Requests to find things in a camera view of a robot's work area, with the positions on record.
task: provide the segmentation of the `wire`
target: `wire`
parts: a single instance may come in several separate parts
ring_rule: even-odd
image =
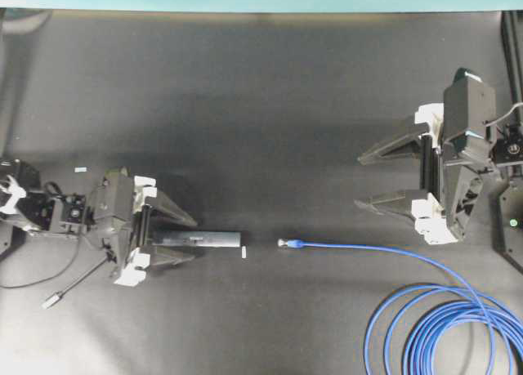
[[[76,261],[76,258],[78,257],[78,253],[79,253],[79,250],[80,250],[80,242],[77,241],[76,242],[76,248],[74,249],[74,254],[73,256],[69,259],[69,261],[67,262],[67,264],[56,274],[54,275],[51,275],[49,277],[46,277],[45,279],[37,279],[36,281],[33,281],[33,282],[30,282],[30,283],[21,283],[19,285],[1,285],[0,284],[0,288],[2,289],[20,289],[20,288],[27,288],[27,287],[32,287],[34,285],[38,285],[40,283],[45,283],[47,281],[50,281],[52,279],[55,279],[56,277],[59,277],[61,276],[62,274],[64,274],[70,267],[71,265],[73,265],[74,261]]]
[[[434,358],[436,348],[443,334],[460,324],[480,323],[485,324],[489,329],[490,354],[487,374],[492,373],[494,367],[494,357],[496,346],[494,331],[498,332],[503,338],[505,348],[509,357],[509,373],[514,373],[514,354],[511,344],[517,354],[523,359],[523,324],[521,321],[502,303],[483,293],[476,291],[461,275],[451,270],[449,267],[434,261],[431,258],[416,254],[415,252],[405,251],[400,248],[389,248],[380,246],[364,246],[359,244],[325,244],[309,243],[301,240],[280,240],[279,246],[291,248],[316,247],[316,248],[351,248],[359,250],[370,250],[379,252],[391,252],[401,256],[419,259],[430,265],[436,266],[452,275],[465,288],[451,287],[439,284],[415,284],[401,289],[399,292],[389,296],[375,311],[371,317],[364,339],[364,365],[368,375],[372,374],[370,368],[369,345],[374,325],[378,321],[382,312],[394,301],[407,294],[416,292],[417,296],[405,304],[396,314],[388,327],[387,335],[383,344],[383,362],[386,374],[391,374],[390,365],[390,343],[391,335],[396,325],[399,323],[403,314],[423,299],[438,293],[453,293],[458,297],[457,301],[448,301],[440,306],[429,310],[415,325],[407,338],[405,344],[402,373],[404,375],[433,375]]]
[[[485,127],[490,127],[490,126],[493,126],[495,125],[496,123],[499,123],[501,122],[502,120],[504,120],[505,118],[507,118],[508,116],[510,116],[512,114],[512,112],[514,112],[514,110],[518,107],[522,107],[523,106],[523,102],[520,101],[518,103],[515,103],[509,110],[508,112],[506,112],[504,115],[501,115],[499,118],[497,119],[494,119],[494,120],[491,120],[490,122],[487,122],[485,123]]]

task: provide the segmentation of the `black cable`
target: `black cable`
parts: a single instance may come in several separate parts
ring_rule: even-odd
[[[48,181],[46,184],[44,184],[43,192],[51,198],[59,198],[64,195],[61,188],[54,181]]]
[[[1,285],[0,284],[0,288],[2,288],[2,289],[27,288],[27,287],[32,287],[34,285],[37,285],[39,283],[45,283],[47,281],[55,279],[56,277],[59,277],[62,274],[64,274],[71,267],[71,265],[73,265],[74,261],[76,261],[76,258],[78,257],[79,251],[80,251],[80,241],[77,241],[76,242],[76,248],[74,249],[74,254],[71,257],[71,259],[67,262],[67,264],[58,273],[56,273],[54,275],[46,277],[45,279],[38,279],[38,280],[30,282],[30,283],[21,283],[19,285]]]

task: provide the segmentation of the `white plastic mount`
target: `white plastic mount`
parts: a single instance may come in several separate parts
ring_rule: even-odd
[[[447,227],[443,208],[431,193],[427,199],[413,199],[411,213],[416,219],[414,228],[429,244],[456,243],[458,239]]]
[[[432,148],[437,148],[443,130],[443,103],[420,105],[414,114],[414,123],[428,123],[429,131],[423,135],[431,136]]]

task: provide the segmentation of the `coiled cable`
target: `coiled cable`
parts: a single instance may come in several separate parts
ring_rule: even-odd
[[[489,364],[486,369],[487,375],[492,373],[494,367],[494,357],[496,354],[494,332],[497,332],[502,337],[505,348],[507,349],[510,375],[513,375],[515,368],[514,354],[512,353],[511,344],[520,358],[523,359],[523,323],[502,303],[493,297],[476,291],[460,274],[451,270],[442,263],[439,263],[438,261],[434,261],[429,257],[424,257],[423,255],[402,250],[400,248],[364,246],[359,244],[309,243],[302,240],[284,239],[281,239],[278,242],[278,245],[280,247],[289,248],[350,248],[379,252],[391,252],[401,256],[416,258],[420,261],[424,261],[430,265],[438,267],[447,272],[449,275],[452,275],[461,284],[463,284],[464,288],[439,285],[435,283],[416,284],[403,288],[389,296],[374,311],[374,314],[372,315],[365,332],[363,353],[365,371],[368,375],[372,375],[369,358],[370,338],[379,316],[394,301],[413,292],[415,292],[417,296],[408,301],[407,304],[405,304],[400,309],[400,311],[398,311],[387,329],[387,334],[383,344],[383,362],[387,375],[391,374],[391,336],[401,317],[407,312],[408,309],[423,299],[445,292],[453,293],[458,297],[458,300],[448,301],[440,306],[432,308],[414,326],[407,338],[403,352],[401,369],[404,375],[435,374],[434,358],[436,356],[436,348],[441,337],[451,328],[467,323],[485,324],[489,329],[490,353]]]

